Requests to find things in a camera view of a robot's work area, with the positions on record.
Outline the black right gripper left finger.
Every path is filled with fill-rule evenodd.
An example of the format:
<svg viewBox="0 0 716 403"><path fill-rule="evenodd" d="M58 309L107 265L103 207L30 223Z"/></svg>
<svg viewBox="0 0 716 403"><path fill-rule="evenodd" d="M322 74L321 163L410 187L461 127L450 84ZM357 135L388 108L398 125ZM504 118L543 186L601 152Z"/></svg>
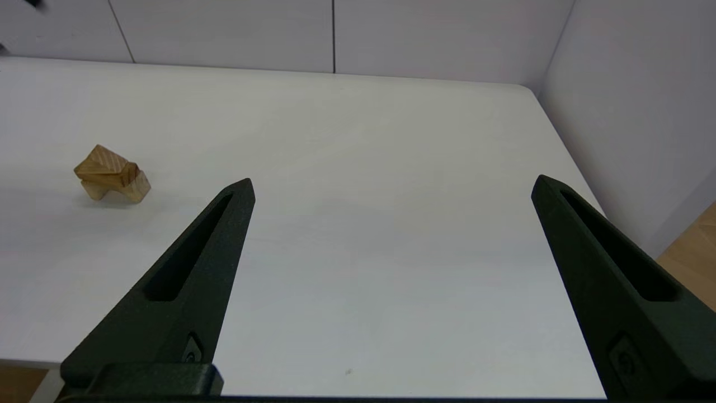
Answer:
<svg viewBox="0 0 716 403"><path fill-rule="evenodd" d="M60 366L69 400L209 400L256 198L235 182L200 212Z"/></svg>

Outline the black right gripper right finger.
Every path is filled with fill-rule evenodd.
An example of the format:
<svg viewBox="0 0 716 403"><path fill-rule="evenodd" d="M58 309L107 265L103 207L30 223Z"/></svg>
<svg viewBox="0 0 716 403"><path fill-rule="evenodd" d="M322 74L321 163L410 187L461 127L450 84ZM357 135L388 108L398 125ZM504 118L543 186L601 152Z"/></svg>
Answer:
<svg viewBox="0 0 716 403"><path fill-rule="evenodd" d="M713 400L715 314L563 182L530 195L609 400Z"/></svg>

